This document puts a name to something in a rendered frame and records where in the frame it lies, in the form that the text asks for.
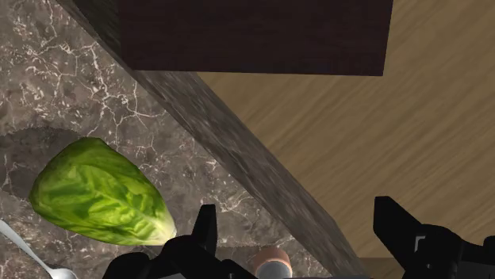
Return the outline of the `copper and silver cylinder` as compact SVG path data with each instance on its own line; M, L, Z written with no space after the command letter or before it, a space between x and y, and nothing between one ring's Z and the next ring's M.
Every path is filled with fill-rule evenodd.
M253 271L258 279L290 279L293 276L290 258L278 247L266 247L253 258Z

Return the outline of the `silver metal spoon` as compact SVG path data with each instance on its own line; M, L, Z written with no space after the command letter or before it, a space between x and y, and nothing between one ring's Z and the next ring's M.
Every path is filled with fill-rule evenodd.
M30 258L37 262L51 277L51 279L78 279L75 273L67 268L52 268L43 262L23 240L5 221L0 220L0 233L8 240L14 243L18 248L23 250Z

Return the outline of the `dark wooden robot stand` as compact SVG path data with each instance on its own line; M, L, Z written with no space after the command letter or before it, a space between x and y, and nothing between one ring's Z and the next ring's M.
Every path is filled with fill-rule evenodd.
M130 68L383 74L393 0L59 0Z

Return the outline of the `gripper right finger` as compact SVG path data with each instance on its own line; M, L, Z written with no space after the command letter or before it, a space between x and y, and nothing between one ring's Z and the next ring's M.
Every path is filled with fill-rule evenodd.
M422 224L389 196L374 199L373 230L404 269L402 279L495 279L495 235L470 243Z

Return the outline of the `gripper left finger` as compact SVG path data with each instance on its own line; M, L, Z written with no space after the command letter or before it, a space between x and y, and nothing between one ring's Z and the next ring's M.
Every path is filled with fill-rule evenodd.
M219 260L214 204L201 206L189 235L168 240L155 258L143 252L116 257L102 279L256 279L231 259Z

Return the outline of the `green lettuce head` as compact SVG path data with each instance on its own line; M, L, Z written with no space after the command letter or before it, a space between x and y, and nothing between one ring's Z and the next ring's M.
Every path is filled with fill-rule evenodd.
M67 145L39 173L29 193L47 221L122 246L162 246L177 234L158 189L102 139Z

